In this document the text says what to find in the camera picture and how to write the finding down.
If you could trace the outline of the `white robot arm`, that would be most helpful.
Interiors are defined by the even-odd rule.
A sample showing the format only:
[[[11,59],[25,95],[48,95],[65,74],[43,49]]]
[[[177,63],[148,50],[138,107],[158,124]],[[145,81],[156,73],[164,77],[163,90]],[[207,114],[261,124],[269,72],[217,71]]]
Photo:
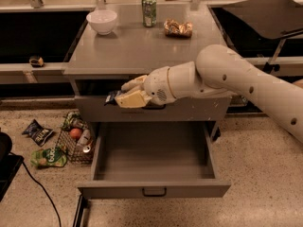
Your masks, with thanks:
[[[220,44],[202,49],[195,61],[161,67],[124,83],[115,101],[121,108],[142,108],[227,91],[247,98],[303,142],[303,89],[257,69]]]

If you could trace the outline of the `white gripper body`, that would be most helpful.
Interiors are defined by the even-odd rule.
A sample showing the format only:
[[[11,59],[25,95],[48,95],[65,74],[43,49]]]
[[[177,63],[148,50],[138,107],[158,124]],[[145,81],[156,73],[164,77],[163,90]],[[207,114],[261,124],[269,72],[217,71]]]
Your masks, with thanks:
[[[169,67],[158,68],[150,72],[143,83],[144,91],[156,105],[173,103],[176,98],[169,87]]]

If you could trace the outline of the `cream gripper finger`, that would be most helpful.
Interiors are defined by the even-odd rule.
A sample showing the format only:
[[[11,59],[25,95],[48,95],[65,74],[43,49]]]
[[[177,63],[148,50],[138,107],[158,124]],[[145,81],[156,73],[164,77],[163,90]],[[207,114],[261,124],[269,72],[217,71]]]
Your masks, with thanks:
[[[115,101],[120,108],[142,108],[145,107],[152,97],[145,91],[136,90],[131,93],[121,94],[115,97]]]
[[[131,79],[130,81],[124,83],[121,86],[121,90],[125,93],[129,93],[131,91],[136,91],[136,90],[143,90],[144,82],[145,82],[146,78],[147,78],[147,75],[143,75],[143,76],[137,77],[135,79]]]

